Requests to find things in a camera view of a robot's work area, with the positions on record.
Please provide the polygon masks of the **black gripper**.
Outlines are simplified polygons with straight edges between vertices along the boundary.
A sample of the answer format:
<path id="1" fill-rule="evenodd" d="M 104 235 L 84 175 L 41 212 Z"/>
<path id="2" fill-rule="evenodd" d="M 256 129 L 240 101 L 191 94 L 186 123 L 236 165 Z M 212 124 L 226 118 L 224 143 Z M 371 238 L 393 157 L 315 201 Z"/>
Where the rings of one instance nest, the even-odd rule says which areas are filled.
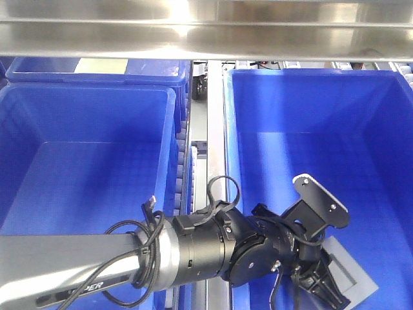
<path id="1" fill-rule="evenodd" d="M 234 287 L 261 278 L 277 269 L 291 272 L 295 288 L 301 288 L 320 299 L 330 309 L 345 309 L 350 300 L 339 290 L 328 265 L 320 260 L 320 246 L 307 246 L 297 240 L 294 233 L 281 223 L 279 216 L 260 213 L 245 216 L 237 208 L 226 215 L 231 219 L 231 229 L 236 244 L 225 272 L 225 280 Z"/>

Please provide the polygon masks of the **gray robot arm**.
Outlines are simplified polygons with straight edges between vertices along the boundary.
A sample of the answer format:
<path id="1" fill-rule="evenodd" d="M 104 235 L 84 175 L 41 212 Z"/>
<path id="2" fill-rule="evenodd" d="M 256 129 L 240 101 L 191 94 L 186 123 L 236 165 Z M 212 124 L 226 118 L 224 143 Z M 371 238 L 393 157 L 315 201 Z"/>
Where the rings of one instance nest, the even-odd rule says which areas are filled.
<path id="1" fill-rule="evenodd" d="M 79 297 L 132 284 L 147 293 L 220 277 L 232 287 L 270 273 L 331 309 L 349 300 L 339 290 L 323 248 L 325 229 L 348 225 L 348 211 L 299 201 L 282 215 L 257 205 L 166 217 L 147 210 L 137 230 L 116 234 L 1 237 L 1 308 L 67 308 Z"/>

